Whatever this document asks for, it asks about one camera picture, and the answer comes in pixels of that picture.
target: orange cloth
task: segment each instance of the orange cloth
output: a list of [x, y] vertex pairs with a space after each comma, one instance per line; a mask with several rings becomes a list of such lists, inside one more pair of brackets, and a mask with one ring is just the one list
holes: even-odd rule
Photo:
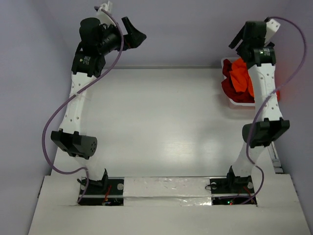
[[[248, 90], [249, 94], [254, 97], [253, 85], [246, 68], [246, 63], [239, 58], [231, 65], [230, 79], [236, 92], [245, 92]], [[280, 93], [277, 92], [277, 100], [280, 100]]]

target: dark red cloth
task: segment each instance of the dark red cloth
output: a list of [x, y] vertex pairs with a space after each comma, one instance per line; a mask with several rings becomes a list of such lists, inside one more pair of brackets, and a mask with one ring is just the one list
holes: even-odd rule
[[250, 95], [248, 89], [245, 92], [236, 92], [230, 79], [230, 71], [231, 62], [224, 60], [223, 74], [227, 78], [222, 82], [222, 89], [225, 94], [237, 103], [254, 103], [254, 98]]

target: white table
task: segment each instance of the white table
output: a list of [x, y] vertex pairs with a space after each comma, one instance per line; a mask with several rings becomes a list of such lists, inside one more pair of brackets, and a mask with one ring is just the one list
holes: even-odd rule
[[[113, 70], [93, 89], [88, 135], [111, 177], [223, 176], [242, 147], [241, 129], [254, 110], [232, 110], [221, 70]], [[56, 167], [78, 164], [58, 150]], [[274, 172], [268, 151], [258, 161], [265, 184], [258, 207], [128, 204], [76, 205], [74, 176], [53, 172], [43, 183], [30, 235], [256, 234], [309, 235], [289, 175]], [[254, 169], [255, 187], [261, 177]], [[200, 191], [201, 196], [210, 196]]]

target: clothing pile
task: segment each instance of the clothing pile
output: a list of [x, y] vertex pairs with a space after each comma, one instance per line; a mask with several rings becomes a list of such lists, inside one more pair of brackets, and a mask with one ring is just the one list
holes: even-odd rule
[[253, 85], [242, 58], [233, 63], [224, 60], [223, 75], [226, 79], [222, 82], [222, 88], [229, 98], [237, 103], [254, 103]]

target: wall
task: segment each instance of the wall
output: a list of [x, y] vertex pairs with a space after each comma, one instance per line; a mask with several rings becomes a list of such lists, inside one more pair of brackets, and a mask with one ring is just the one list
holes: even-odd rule
[[[0, 228], [28, 233], [43, 176], [41, 133], [68, 96], [72, 57], [42, 1], [0, 7]], [[56, 129], [60, 119], [53, 123]], [[48, 143], [54, 156], [55, 146]]]
[[[313, 221], [313, 1], [290, 1], [284, 16], [293, 20], [306, 34], [308, 56], [302, 71], [281, 91], [280, 108], [291, 128], [277, 142], [276, 147], [284, 170], [290, 173], [298, 191], [307, 221]], [[275, 38], [277, 52], [276, 77], [278, 84], [296, 68], [303, 54], [303, 43], [299, 33], [287, 23]]]
[[[95, 16], [94, 5], [105, 0], [45, 0], [72, 53], [80, 41], [80, 21]], [[228, 48], [246, 20], [264, 20], [283, 12], [285, 0], [112, 0], [113, 15], [122, 24], [128, 16], [147, 40], [125, 52], [118, 65], [209, 65], [234, 55]], [[116, 53], [106, 57], [108, 64]]]

